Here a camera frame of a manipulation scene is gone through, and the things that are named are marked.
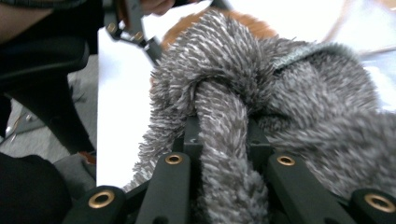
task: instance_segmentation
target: white table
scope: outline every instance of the white table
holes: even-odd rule
[[[321,41],[341,14],[344,4],[344,0],[230,0],[228,2],[231,8],[241,13],[267,21],[281,36],[307,41]],[[181,17],[198,12],[209,4],[209,1],[204,1],[198,5],[171,9],[160,18],[146,17],[144,25],[147,37],[156,35],[161,40],[166,31]],[[385,26],[371,22],[367,26],[373,30],[373,33],[378,34],[383,32],[381,29],[396,24],[392,22],[394,21],[390,21],[390,24]],[[335,39],[341,42],[344,39],[354,49],[366,50],[367,45],[362,42],[367,42],[367,39],[372,37],[367,35],[366,30],[359,32],[354,30],[354,32],[358,35],[359,32],[362,33],[360,42],[341,35],[337,35]],[[396,34],[392,34],[392,37],[390,40],[381,40],[380,43],[387,44],[396,40]],[[151,69],[152,64],[143,50],[131,44],[114,42],[105,29],[99,31],[98,186],[110,185],[121,188],[133,177],[132,168],[137,161],[138,146],[143,140],[142,135],[148,130]],[[393,94],[392,91],[394,89],[390,88],[390,93],[387,94]]]

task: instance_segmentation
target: plush material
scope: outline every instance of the plush material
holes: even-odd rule
[[[277,151],[301,156],[331,192],[396,195],[396,115],[377,110],[374,84],[342,45],[257,38],[211,10],[152,75],[150,126],[126,190],[150,179],[186,117],[197,115],[204,148],[192,222],[267,223],[268,189],[246,153],[254,116]]]

